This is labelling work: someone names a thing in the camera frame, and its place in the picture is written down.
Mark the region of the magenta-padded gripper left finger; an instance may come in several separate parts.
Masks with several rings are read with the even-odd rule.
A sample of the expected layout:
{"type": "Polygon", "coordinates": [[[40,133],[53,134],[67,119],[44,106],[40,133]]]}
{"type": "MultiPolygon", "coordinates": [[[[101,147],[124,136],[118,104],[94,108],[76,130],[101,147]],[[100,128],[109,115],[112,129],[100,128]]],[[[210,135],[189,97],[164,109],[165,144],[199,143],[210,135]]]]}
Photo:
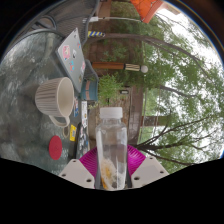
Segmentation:
{"type": "Polygon", "coordinates": [[[59,176],[84,188],[99,188],[97,148],[91,149],[80,159],[72,159],[59,176]]]}

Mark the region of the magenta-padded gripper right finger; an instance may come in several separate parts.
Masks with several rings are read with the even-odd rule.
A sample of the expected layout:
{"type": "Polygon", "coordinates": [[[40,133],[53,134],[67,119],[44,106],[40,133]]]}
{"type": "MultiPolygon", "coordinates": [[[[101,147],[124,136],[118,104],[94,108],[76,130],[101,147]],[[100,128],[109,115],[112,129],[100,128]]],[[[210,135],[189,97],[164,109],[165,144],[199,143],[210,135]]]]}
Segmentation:
{"type": "Polygon", "coordinates": [[[168,175],[154,156],[146,157],[133,146],[128,146],[127,170],[129,188],[141,188],[168,175]]]}

